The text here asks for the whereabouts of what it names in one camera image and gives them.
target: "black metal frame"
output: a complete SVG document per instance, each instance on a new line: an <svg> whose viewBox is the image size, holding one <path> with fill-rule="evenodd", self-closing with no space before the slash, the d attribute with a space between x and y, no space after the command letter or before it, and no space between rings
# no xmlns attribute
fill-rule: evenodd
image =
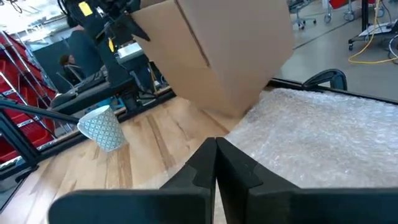
<svg viewBox="0 0 398 224"><path fill-rule="evenodd" d="M230 224L398 222L398 188L301 189L208 138L160 189L70 192L51 205L49 223L215 223L216 180Z"/></svg>
<svg viewBox="0 0 398 224"><path fill-rule="evenodd" d="M169 89L159 95L154 102L148 105L139 106L133 110L126 110L125 113L119 114L118 121L122 123L123 121L143 113L161 103L164 103L173 97L175 97L175 93ZM14 174L18 174L22 171L25 172L21 175L27 175L38 168L39 162L57 155L58 153L61 153L64 150L87 139L86 136L82 135L80 132L77 132L39 151L32 145L32 143L30 143L22 131L12 122L11 118L8 117L8 115L2 110L4 108L18 110L28 114L36 114L44 118L50 118L70 124L77 124L79 122L78 118L69 115L47 111L40 108L34 108L32 106L20 105L12 100L0 100L0 132L7 139L9 144L11 144L25 160L25 163L21 165L10 166L5 170L0 171L0 180L8 178Z"/></svg>
<svg viewBox="0 0 398 224"><path fill-rule="evenodd" d="M362 0L362 6L361 6L361 20L362 20L362 31L366 30L368 28L369 24L369 1L368 0Z"/></svg>
<svg viewBox="0 0 398 224"><path fill-rule="evenodd" d="M330 82L330 85L333 86L334 88L328 88L324 86L320 86L319 84L324 83L324 82ZM330 91L333 93L339 93L339 94L344 94L344 95L349 95L349 96L355 96L355 97L360 97L360 98L367 98L370 100L376 100L376 101L381 101L385 103L390 103L393 105L398 105L398 101L394 100L389 100L385 98L378 98L375 96L369 96L369 95L362 95L359 93L352 93L346 90L346 78L343 72L339 70L326 70L324 72L321 72L319 74L316 74L313 78L309 79L305 83L300 83L300 82L295 82L295 81L290 81L290 80L283 80L280 78L273 78L268 85L269 87L273 88L290 88L294 90L307 90L307 91ZM119 122L126 121L140 113L143 113L159 104L162 104L163 102L166 102L167 100L175 97L175 93L170 89L168 91L163 92L163 94L159 95L158 99L156 99L153 103L144 105L144 106L139 106L137 108L134 108L133 110L126 110L125 113L119 114L118 115L118 120ZM0 109L1 108L12 108L15 110L21 110L26 113L32 113L32 114L37 114L39 116L51 118L51 119L56 119L59 121L64 121L68 123L77 123L78 119L61 114L61 113L55 113L51 111L46 111L42 110L40 108L33 108L30 106L24 106L24 105L17 105L16 103L10 103L10 101L7 101L6 103L1 104L0 103ZM75 133L70 136L68 136L65 139L62 139L59 142L55 142L52 145L49 145L45 149L38 151L36 150L35 147L31 145L31 143L26 143L28 141L26 137L22 134L22 132L19 130L19 128L16 127L16 125L10 121L9 118L7 118L7 115L3 112L0 113L0 130L6 138L10 139L18 139L19 141L16 141L16 143L13 143L14 147L19 151L20 155L22 158L24 158L25 163L20 165L20 166L14 166L12 169L7 169L4 171L0 171L0 180L3 180L11 175L14 175L20 171L27 170L27 172L31 172L37 168L37 164L44 159L47 159L51 156L54 156L78 143L81 143L82 141L86 140L86 137L82 135L81 133Z"/></svg>

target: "blue patterned cup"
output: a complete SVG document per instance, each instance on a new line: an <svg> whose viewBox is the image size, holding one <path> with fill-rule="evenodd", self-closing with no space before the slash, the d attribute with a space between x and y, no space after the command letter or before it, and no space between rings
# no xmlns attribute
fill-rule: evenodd
<svg viewBox="0 0 398 224"><path fill-rule="evenodd" d="M102 106L80 118L79 131L106 152L118 149L126 138L110 106Z"/></svg>

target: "chair wheel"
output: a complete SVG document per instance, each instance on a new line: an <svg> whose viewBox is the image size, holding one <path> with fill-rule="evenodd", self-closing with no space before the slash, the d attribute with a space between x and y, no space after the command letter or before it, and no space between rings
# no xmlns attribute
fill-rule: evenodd
<svg viewBox="0 0 398 224"><path fill-rule="evenodd" d="M331 14L326 14L323 18L323 21L328 24L331 21Z"/></svg>
<svg viewBox="0 0 398 224"><path fill-rule="evenodd" d="M355 20L355 14L354 12L350 11L350 12L346 12L343 16L345 21L349 21L352 22Z"/></svg>

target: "cardboard box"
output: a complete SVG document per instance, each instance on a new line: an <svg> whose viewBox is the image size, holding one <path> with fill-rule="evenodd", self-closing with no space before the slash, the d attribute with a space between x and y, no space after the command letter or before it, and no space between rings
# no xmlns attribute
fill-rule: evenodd
<svg viewBox="0 0 398 224"><path fill-rule="evenodd" d="M135 39L178 96L232 116L256 103L292 55L285 1L168 0L132 17L151 41Z"/></svg>

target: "gray floor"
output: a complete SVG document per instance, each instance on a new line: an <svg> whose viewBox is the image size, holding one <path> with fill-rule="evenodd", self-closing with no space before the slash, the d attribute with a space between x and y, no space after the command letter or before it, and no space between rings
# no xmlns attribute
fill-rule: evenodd
<svg viewBox="0 0 398 224"><path fill-rule="evenodd" d="M398 18L396 13L398 6L390 4L387 6L393 13L392 19ZM358 19L346 22L343 19L346 10L344 7L333 11L331 22L325 24L323 16L326 10L322 8L321 1L316 1L305 8L300 15L315 17L317 25L307 24L304 30L298 30L297 26L293 26L296 49L277 77L303 82L322 70L338 68L347 76L349 91L398 100L396 87L398 65L391 62L378 65L358 65L348 62L348 57L360 51L365 43L356 42L354 50L352 52L348 50L348 39L361 32L361 19L358 9L356 10ZM379 21L388 20L386 13ZM373 16L370 16L369 21L373 21ZM387 52L381 49L378 43L380 39L375 39L368 50L356 60L387 59Z"/></svg>

